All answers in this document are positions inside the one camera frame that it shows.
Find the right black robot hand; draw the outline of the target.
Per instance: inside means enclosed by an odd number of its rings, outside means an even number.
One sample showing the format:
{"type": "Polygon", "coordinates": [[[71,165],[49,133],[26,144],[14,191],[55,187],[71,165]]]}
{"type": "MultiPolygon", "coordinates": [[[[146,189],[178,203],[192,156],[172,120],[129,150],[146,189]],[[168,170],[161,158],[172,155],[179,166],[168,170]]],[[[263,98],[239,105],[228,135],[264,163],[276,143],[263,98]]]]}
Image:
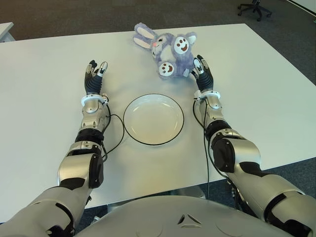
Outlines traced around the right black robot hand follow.
{"type": "Polygon", "coordinates": [[[196,79],[198,89],[201,92],[213,90],[213,76],[206,60],[201,55],[197,55],[193,60],[193,64],[194,69],[191,74],[196,79]]]}

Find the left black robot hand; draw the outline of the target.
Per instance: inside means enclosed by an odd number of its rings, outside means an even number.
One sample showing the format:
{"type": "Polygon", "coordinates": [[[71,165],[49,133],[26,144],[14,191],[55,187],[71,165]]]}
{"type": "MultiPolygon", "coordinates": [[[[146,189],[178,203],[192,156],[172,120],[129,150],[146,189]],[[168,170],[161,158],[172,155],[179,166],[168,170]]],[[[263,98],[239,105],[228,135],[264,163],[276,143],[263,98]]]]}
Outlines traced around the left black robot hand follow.
{"type": "Polygon", "coordinates": [[[87,95],[89,94],[99,94],[102,88],[103,76],[107,70],[108,63],[106,61],[102,62],[98,69],[97,63],[92,60],[86,67],[85,77],[84,77],[84,89],[87,95]]]}

